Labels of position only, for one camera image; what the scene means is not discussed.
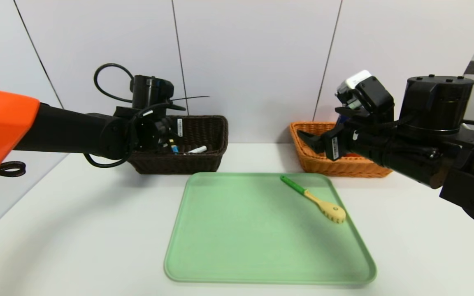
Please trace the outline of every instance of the white sticker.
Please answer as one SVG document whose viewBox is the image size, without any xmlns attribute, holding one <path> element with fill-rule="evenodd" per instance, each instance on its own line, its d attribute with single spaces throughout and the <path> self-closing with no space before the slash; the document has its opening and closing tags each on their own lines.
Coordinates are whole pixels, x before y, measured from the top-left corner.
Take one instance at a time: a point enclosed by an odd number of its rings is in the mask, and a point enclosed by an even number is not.
<svg viewBox="0 0 474 296">
<path fill-rule="evenodd" d="M 339 158 L 339 149 L 337 148 L 337 137 L 333 137 L 332 139 L 332 154 L 334 156 L 333 160 Z"/>
<path fill-rule="evenodd" d="M 177 134 L 182 137 L 182 118 L 177 119 Z"/>
</svg>

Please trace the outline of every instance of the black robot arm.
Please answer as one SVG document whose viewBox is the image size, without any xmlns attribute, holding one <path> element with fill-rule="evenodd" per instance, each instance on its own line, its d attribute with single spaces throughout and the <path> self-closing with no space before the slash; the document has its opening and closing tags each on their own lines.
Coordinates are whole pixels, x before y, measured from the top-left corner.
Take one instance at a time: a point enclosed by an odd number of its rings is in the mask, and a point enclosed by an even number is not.
<svg viewBox="0 0 474 296">
<path fill-rule="evenodd" d="M 131 78 L 133 99 L 127 100 L 105 92 L 98 85 L 98 74 L 107 67 L 118 67 Z M 41 104 L 25 136 L 15 150 L 83 153 L 96 167 L 114 167 L 128 160 L 133 151 L 155 150 L 176 135 L 176 124 L 166 116 L 167 109 L 186 110 L 174 105 L 173 84 L 154 76 L 131 75 L 117 64 L 105 64 L 96 70 L 94 83 L 103 94 L 131 107 L 117 107 L 113 116 L 82 114 Z M 92 155 L 118 160 L 100 164 Z"/>
<path fill-rule="evenodd" d="M 298 131 L 316 153 L 335 161 L 357 153 L 433 189 L 474 219 L 474 131 L 461 128 L 474 81 L 462 76 L 408 79 L 399 120 L 393 97 L 367 71 L 337 90 L 348 118 L 322 135 Z"/>
</svg>

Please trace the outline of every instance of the plastic tray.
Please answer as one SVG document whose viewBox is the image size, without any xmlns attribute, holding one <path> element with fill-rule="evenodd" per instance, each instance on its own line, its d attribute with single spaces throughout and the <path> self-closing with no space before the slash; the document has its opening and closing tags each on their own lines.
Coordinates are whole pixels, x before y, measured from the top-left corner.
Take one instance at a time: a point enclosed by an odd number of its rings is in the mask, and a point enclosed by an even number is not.
<svg viewBox="0 0 474 296">
<path fill-rule="evenodd" d="M 360 285 L 372 281 L 376 265 L 351 217 L 342 224 L 329 221 L 280 176 L 191 176 L 164 262 L 168 277 L 226 283 Z M 285 176 L 318 198 L 344 207 L 327 177 Z"/>
</svg>

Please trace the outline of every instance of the brush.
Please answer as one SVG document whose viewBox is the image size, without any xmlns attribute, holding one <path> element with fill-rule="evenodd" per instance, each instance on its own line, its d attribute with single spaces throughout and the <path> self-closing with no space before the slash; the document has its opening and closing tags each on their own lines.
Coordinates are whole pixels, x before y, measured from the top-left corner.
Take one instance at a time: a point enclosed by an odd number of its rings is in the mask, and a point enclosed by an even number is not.
<svg viewBox="0 0 474 296">
<path fill-rule="evenodd" d="M 281 180 L 286 183 L 286 185 L 292 187 L 292 189 L 296 190 L 298 193 L 306 197 L 307 199 L 311 200 L 318 206 L 318 208 L 323 212 L 323 214 L 335 223 L 343 223 L 346 219 L 346 212 L 343 208 L 338 206 L 337 204 L 333 204 L 331 202 L 322 201 L 315 197 L 308 189 L 305 189 L 293 180 L 290 180 L 286 176 L 281 176 Z"/>
</svg>

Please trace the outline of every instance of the white marker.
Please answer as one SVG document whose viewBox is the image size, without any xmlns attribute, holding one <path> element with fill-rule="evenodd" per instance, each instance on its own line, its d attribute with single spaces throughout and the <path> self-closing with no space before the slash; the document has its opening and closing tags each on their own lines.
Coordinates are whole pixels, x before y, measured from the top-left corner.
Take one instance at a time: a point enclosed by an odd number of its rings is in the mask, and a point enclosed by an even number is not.
<svg viewBox="0 0 474 296">
<path fill-rule="evenodd" d="M 201 153 L 207 150 L 206 146 L 200 146 L 199 148 L 195 148 L 191 151 L 188 151 L 188 153 Z"/>
</svg>

